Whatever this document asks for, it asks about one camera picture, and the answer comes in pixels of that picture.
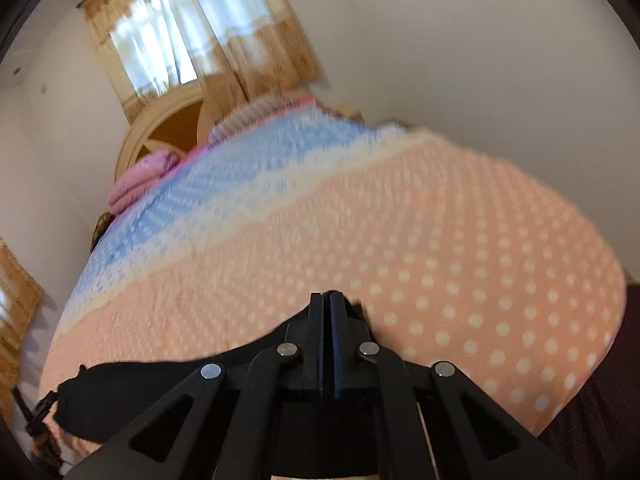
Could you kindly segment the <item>beige side window curtain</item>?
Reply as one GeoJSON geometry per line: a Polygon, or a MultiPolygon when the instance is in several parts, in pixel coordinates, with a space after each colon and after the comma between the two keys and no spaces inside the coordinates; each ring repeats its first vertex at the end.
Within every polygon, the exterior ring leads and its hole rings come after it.
{"type": "Polygon", "coordinates": [[[11,389],[17,381],[23,340],[43,297],[43,289],[21,266],[4,240],[0,243],[1,415],[12,419],[11,389]]]}

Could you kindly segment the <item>peach blue dotted bedspread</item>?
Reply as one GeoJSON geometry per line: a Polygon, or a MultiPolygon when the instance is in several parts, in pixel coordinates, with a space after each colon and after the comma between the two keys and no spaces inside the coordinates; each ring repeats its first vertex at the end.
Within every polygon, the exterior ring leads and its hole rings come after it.
{"type": "Polygon", "coordinates": [[[620,329],[622,266],[570,202],[425,129],[307,106],[201,152],[108,228],[39,388],[81,365],[247,344],[335,289],[376,336],[448,360],[541,432],[620,329]]]}

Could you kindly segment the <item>striped pillow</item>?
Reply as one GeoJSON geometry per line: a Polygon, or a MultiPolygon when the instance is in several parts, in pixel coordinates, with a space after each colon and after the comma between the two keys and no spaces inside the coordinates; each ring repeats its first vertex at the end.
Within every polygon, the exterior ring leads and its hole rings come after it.
{"type": "Polygon", "coordinates": [[[256,122],[262,122],[273,114],[290,110],[313,99],[312,94],[305,89],[267,92],[250,102],[243,103],[227,116],[217,120],[207,133],[206,145],[213,148],[233,138],[256,122]]]}

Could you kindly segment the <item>folded pink blanket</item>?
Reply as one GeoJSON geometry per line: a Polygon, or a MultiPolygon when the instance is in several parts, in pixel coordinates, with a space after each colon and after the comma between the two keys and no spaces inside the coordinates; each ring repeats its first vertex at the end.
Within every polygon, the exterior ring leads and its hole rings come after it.
{"type": "Polygon", "coordinates": [[[116,179],[107,196],[107,210],[119,216],[141,198],[150,188],[180,162],[181,157],[171,150],[147,154],[116,179]]]}

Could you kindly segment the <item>cream wooden headboard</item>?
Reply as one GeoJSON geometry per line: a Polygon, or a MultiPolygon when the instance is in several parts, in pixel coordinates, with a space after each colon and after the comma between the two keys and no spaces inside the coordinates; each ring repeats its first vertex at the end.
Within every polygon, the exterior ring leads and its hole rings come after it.
{"type": "Polygon", "coordinates": [[[202,105],[201,87],[197,81],[191,81],[145,107],[122,142],[114,180],[145,154],[173,150],[183,156],[195,148],[202,105]]]}

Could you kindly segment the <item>beige curtain behind headboard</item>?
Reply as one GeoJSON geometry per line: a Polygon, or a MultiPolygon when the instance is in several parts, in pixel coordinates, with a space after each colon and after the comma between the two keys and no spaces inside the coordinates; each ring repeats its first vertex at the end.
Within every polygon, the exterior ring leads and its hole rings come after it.
{"type": "Polygon", "coordinates": [[[80,7],[128,122],[190,81],[217,119],[319,73],[288,0],[84,0],[80,7]]]}

